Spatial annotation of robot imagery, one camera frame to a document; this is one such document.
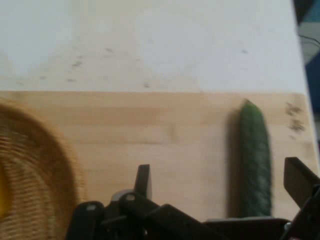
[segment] white table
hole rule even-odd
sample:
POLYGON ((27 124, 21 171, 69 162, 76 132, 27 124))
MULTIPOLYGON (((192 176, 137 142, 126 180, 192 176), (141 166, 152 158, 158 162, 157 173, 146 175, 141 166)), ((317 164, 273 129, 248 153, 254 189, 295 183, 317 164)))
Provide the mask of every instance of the white table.
POLYGON ((291 0, 1 1, 0 89, 298 92, 291 0))

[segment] yellow fruit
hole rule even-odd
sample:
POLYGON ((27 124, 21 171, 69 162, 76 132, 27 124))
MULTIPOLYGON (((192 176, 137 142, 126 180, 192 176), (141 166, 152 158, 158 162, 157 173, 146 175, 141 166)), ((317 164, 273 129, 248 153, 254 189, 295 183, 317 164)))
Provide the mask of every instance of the yellow fruit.
POLYGON ((5 216, 11 206, 9 181, 3 165, 0 162, 0 219, 5 216))

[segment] green cucumber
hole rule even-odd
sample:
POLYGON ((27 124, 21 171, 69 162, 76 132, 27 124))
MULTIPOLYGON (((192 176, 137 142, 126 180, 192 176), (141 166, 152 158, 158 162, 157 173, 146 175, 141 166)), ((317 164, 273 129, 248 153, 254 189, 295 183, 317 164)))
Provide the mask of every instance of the green cucumber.
POLYGON ((240 113, 240 217, 271 216, 271 154, 260 109, 246 101, 240 113))

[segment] wooden cutting board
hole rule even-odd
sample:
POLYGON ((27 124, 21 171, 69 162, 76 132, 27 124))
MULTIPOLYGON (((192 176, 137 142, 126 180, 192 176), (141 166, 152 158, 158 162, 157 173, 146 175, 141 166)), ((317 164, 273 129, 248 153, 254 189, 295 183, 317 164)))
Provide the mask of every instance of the wooden cutting board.
POLYGON ((273 156, 273 214, 298 207, 283 187, 285 157, 317 171, 306 98, 300 94, 1 92, 66 136, 87 177, 90 200, 108 204, 151 164, 152 199, 204 221, 232 217, 239 196, 237 114, 245 99, 266 118, 273 156))

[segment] woven basket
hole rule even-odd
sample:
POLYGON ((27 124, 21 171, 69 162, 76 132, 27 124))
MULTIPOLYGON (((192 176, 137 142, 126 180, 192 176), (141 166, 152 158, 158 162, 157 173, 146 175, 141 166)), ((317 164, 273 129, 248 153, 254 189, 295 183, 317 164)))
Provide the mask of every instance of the woven basket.
POLYGON ((43 120, 2 99, 0 162, 12 194, 0 239, 64 239, 73 209, 86 199, 81 168, 43 120))

